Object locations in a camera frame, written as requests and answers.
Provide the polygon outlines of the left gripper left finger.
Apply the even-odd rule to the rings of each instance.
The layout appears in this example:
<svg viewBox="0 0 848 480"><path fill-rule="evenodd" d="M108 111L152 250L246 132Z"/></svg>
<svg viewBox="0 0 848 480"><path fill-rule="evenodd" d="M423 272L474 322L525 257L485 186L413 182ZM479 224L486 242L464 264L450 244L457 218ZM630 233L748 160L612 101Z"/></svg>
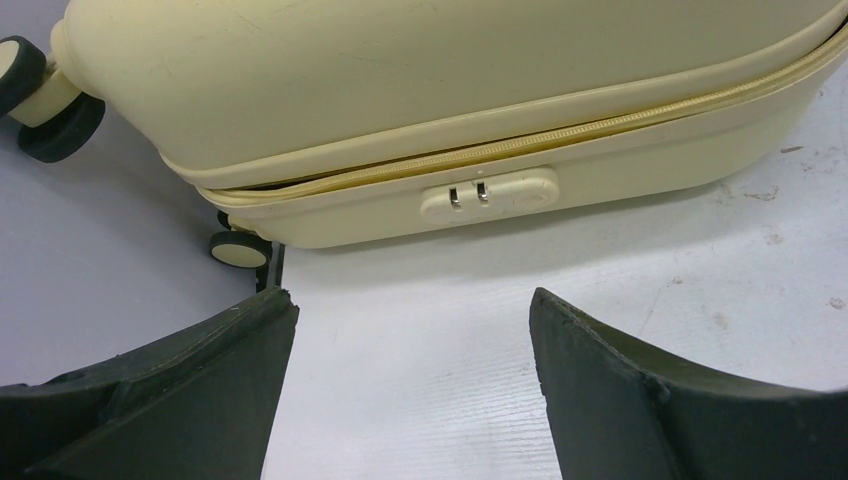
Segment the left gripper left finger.
<svg viewBox="0 0 848 480"><path fill-rule="evenodd" d="M40 385L1 390L5 479L258 479L299 310L272 288Z"/></svg>

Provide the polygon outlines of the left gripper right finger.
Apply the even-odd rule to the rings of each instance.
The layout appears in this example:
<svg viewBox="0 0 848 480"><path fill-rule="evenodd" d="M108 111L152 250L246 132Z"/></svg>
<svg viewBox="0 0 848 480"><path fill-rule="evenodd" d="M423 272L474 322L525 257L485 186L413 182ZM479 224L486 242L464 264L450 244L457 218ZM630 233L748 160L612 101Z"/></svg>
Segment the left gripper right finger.
<svg viewBox="0 0 848 480"><path fill-rule="evenodd" d="M843 479L847 394L722 372L591 317L550 291L529 310L565 479Z"/></svg>

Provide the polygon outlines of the yellow hard-shell suitcase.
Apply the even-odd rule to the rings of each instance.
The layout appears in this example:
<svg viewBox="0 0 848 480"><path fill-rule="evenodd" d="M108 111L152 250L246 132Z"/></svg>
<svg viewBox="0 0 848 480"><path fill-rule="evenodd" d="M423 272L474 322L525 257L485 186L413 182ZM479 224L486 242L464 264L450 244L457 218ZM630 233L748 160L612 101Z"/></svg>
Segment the yellow hard-shell suitcase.
<svg viewBox="0 0 848 480"><path fill-rule="evenodd" d="M714 182L846 58L843 1L72 1L1 112L54 163L114 109L258 269Z"/></svg>

